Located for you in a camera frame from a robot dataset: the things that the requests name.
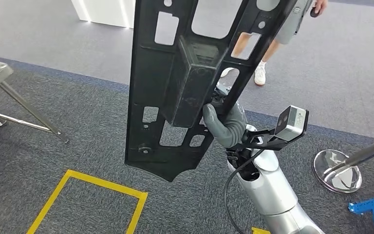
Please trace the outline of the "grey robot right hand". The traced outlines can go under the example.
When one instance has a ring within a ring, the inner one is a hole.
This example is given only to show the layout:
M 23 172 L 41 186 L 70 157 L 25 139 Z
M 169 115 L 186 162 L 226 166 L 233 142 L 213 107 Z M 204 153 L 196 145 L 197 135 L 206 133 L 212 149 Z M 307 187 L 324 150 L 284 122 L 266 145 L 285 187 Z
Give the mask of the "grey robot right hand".
M 247 118 L 243 107 L 238 102 L 229 111 L 224 122 L 218 119 L 212 104 L 205 104 L 203 120 L 213 137 L 223 147 L 231 148 L 241 143 L 246 130 Z

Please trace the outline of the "person's hand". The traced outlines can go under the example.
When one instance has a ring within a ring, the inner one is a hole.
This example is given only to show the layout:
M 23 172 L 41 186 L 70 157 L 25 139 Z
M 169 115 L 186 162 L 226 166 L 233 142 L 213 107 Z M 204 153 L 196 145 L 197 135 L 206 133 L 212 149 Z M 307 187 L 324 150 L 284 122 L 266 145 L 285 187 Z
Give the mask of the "person's hand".
M 323 13 L 327 5 L 328 5 L 328 0 L 316 0 L 310 12 L 310 16 L 314 18 L 318 17 L 319 15 Z

